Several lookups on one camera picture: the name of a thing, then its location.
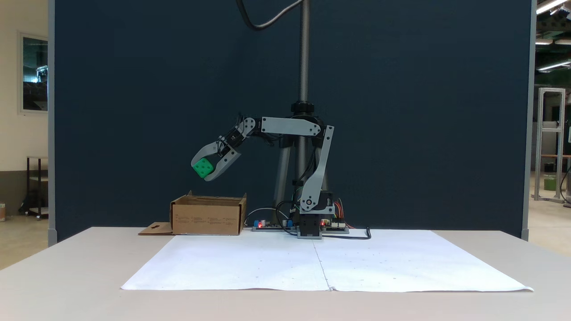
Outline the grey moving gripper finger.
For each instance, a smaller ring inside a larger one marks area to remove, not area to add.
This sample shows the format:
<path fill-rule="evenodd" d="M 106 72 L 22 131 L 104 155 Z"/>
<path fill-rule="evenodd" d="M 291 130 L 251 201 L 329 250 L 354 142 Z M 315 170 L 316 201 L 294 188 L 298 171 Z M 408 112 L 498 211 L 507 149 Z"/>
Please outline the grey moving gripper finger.
<path fill-rule="evenodd" d="M 192 158 L 191 166 L 196 172 L 212 172 L 215 165 L 212 164 L 211 159 L 217 154 L 217 142 L 207 144 L 202 147 Z"/>

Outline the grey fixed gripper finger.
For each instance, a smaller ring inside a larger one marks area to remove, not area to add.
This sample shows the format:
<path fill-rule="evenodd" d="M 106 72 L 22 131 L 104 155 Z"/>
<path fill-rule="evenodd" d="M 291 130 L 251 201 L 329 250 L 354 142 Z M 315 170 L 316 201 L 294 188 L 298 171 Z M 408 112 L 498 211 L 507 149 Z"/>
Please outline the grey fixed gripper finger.
<path fill-rule="evenodd" d="M 211 173 L 209 173 L 204 178 L 204 180 L 212 181 L 220 177 L 220 175 L 222 175 L 240 156 L 241 156 L 240 152 L 231 149 L 220 159 L 220 161 L 214 167 L 214 170 Z"/>

